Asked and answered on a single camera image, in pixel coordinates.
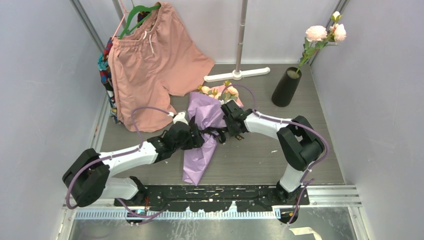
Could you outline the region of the black ribbon gold lettering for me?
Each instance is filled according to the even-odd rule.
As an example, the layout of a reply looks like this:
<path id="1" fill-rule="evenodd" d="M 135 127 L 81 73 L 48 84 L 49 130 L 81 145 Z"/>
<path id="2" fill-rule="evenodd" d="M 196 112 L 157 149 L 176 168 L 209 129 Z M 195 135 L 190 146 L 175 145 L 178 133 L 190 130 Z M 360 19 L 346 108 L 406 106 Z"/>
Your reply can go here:
<path id="1" fill-rule="evenodd" d="M 229 130 L 227 127 L 207 127 L 200 131 L 202 134 L 208 134 L 211 135 L 213 138 L 215 138 L 220 144 L 223 144 L 226 142 L 227 137 L 226 133 L 228 133 Z"/>

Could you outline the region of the purple paper flower bouquet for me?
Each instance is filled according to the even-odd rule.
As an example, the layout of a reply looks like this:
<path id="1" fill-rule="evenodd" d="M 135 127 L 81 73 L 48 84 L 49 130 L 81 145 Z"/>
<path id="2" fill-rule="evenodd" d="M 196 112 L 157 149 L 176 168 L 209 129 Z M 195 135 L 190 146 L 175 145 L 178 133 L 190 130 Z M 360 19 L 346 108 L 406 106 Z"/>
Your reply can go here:
<path id="1" fill-rule="evenodd" d="M 197 186 L 204 175 L 218 144 L 226 141 L 227 126 L 221 109 L 222 101 L 243 104 L 238 90 L 229 80 L 216 87 L 200 86 L 189 95 L 188 117 L 199 130 L 202 146 L 184 151 L 182 180 Z"/>

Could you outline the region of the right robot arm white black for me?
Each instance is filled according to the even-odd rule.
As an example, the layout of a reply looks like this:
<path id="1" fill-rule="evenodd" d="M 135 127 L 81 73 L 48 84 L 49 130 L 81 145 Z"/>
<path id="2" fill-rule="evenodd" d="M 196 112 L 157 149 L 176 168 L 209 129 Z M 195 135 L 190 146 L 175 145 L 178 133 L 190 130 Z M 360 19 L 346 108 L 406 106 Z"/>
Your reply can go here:
<path id="1" fill-rule="evenodd" d="M 294 196 L 312 167 L 328 154 L 328 142 L 301 115 L 293 119 L 277 118 L 254 109 L 243 110 L 234 100 L 223 103 L 221 110 L 231 136 L 257 133 L 279 141 L 287 161 L 285 172 L 276 184 L 281 199 Z"/>

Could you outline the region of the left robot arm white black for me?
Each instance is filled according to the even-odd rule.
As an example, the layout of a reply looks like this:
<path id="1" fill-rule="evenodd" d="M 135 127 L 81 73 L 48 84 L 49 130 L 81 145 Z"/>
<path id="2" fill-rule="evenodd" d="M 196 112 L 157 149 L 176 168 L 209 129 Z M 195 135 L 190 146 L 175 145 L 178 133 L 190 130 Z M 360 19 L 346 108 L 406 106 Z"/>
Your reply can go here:
<path id="1" fill-rule="evenodd" d="M 194 121 L 177 121 L 161 135 L 150 137 L 140 145 L 104 153 L 86 149 L 62 176 L 67 187 L 66 205 L 69 209 L 87 207 L 102 198 L 104 192 L 109 198 L 130 200 L 141 191 L 140 181 L 130 177 L 118 179 L 114 175 L 161 162 L 178 150 L 200 148 L 204 142 Z"/>

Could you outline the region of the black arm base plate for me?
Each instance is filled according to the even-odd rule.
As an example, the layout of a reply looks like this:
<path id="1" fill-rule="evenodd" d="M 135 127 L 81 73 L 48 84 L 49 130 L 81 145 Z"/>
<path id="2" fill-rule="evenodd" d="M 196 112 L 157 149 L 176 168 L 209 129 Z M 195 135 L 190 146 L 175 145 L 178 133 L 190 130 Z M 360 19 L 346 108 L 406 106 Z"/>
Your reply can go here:
<path id="1" fill-rule="evenodd" d="M 232 204 L 238 212 L 269 212 L 274 206 L 309 203 L 307 191 L 299 189 L 292 197 L 281 199 L 275 185 L 146 185 L 133 198 L 114 201 L 115 206 L 141 206 L 151 211 L 206 213 L 227 212 Z"/>

